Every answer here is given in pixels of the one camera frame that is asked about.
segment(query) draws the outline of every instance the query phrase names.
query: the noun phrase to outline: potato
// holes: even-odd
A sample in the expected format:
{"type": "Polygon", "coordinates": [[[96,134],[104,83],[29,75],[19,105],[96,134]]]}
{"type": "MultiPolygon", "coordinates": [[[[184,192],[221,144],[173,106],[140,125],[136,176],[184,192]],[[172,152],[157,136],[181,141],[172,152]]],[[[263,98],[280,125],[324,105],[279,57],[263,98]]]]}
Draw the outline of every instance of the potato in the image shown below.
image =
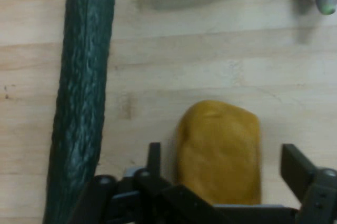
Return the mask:
{"type": "Polygon", "coordinates": [[[221,101],[192,106],[177,129],[177,182],[211,204],[261,203],[258,118],[221,101]]]}

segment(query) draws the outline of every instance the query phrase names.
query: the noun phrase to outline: wooden surface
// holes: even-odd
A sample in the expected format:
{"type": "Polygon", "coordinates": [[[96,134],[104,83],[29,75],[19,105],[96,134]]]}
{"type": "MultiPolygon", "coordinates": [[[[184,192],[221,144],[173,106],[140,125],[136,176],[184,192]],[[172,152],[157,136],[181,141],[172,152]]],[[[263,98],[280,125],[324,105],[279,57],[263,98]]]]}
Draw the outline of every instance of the wooden surface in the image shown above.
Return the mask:
{"type": "MultiPolygon", "coordinates": [[[[0,223],[41,222],[65,0],[0,0],[0,223]]],[[[281,143],[337,168],[337,14],[296,0],[117,0],[98,173],[174,155],[175,126],[202,99],[258,115],[263,200],[298,206],[281,143]]]]}

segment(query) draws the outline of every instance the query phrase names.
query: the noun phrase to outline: wooden table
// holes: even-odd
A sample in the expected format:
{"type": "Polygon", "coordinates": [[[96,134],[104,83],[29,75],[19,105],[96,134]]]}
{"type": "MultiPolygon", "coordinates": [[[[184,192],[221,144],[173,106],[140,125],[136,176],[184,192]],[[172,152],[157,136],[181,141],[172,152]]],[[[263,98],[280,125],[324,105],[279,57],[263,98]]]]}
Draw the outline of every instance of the wooden table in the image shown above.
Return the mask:
{"type": "MultiPolygon", "coordinates": [[[[0,0],[0,223],[41,223],[65,0],[0,0]]],[[[297,0],[117,0],[98,173],[164,145],[186,109],[219,99],[257,114],[263,200],[298,206],[281,143],[337,168],[337,14],[297,0]]]]}

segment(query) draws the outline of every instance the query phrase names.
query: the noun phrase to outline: green object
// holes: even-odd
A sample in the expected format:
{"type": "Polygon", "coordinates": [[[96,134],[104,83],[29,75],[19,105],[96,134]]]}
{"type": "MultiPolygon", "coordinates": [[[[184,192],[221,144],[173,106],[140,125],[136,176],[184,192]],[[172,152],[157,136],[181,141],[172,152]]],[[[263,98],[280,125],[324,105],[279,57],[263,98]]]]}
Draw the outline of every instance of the green object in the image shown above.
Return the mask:
{"type": "Polygon", "coordinates": [[[66,1],[43,224],[67,224],[79,194],[96,170],[114,3],[66,1]]]}

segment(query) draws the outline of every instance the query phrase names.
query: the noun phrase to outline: cucumber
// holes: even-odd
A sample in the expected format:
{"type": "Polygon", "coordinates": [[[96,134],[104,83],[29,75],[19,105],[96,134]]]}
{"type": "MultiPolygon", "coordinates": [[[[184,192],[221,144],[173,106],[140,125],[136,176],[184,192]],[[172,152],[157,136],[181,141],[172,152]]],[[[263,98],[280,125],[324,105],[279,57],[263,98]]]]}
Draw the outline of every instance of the cucumber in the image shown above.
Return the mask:
{"type": "Polygon", "coordinates": [[[66,224],[95,174],[115,0],[66,0],[43,224],[66,224]]]}

